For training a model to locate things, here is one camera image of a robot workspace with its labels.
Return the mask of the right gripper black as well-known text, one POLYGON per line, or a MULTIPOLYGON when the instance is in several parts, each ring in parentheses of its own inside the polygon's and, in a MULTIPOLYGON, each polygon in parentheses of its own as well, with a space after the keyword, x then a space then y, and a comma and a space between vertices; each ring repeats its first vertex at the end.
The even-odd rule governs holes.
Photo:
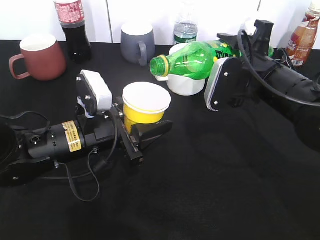
POLYGON ((256 20, 254 23, 255 32, 249 35, 244 29, 240 29, 238 34, 218 33, 217 37, 229 45, 233 50, 240 51, 242 63, 243 78, 247 85, 243 93, 235 99, 232 108, 240 107, 245 98, 251 93, 254 84, 264 85, 262 77, 258 74, 258 57, 265 59, 268 56, 270 48, 271 32, 274 24, 267 20, 256 20))

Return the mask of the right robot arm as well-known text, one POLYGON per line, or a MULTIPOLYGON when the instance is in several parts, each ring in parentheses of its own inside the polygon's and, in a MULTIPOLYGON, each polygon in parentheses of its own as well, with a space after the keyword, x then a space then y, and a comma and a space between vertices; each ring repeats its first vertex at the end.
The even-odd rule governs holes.
POLYGON ((248 88, 256 96, 292 122, 298 138, 310 149, 320 150, 320 85, 293 68, 289 56, 281 49, 268 55, 274 24, 256 20, 255 32, 244 29, 238 34, 218 33, 217 37, 241 53, 240 78, 248 78, 248 88))

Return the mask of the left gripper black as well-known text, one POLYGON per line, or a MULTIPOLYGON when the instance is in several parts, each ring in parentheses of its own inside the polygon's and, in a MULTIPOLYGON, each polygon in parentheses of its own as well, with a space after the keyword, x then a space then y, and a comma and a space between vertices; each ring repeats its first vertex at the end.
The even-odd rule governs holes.
POLYGON ((156 123, 136 123, 131 127, 131 139, 124 124, 124 102, 117 98, 110 110, 102 110, 94 115, 89 114, 90 100, 85 104, 77 99, 76 126, 83 150, 97 147, 114 149, 118 144, 124 150, 131 165, 143 162, 143 153, 156 140, 167 134, 173 127, 171 120, 156 123))

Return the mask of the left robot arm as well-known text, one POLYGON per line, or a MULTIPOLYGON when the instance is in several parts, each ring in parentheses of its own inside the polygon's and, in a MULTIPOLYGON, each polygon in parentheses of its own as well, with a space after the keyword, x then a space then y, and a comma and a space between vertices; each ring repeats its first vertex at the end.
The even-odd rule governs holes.
POLYGON ((76 119, 29 130, 22 126, 0 126, 0 185, 15 187, 27 184, 51 171, 58 162, 69 162, 94 148, 107 149, 121 144, 132 165, 143 162, 143 150, 168 133, 170 120, 150 124, 136 123, 128 132, 124 104, 112 105, 109 111, 87 118, 82 107, 76 107, 76 119))

